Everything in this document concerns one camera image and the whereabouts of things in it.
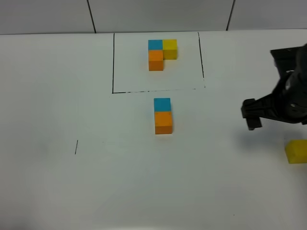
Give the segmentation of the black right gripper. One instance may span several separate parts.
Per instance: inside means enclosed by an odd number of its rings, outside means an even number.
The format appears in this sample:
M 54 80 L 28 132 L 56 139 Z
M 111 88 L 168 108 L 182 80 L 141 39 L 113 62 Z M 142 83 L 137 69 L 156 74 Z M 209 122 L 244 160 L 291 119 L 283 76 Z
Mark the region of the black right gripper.
M 280 75 L 273 93 L 242 103 L 242 117 L 249 130 L 262 127 L 261 118 L 307 123 L 307 45 L 271 50 Z

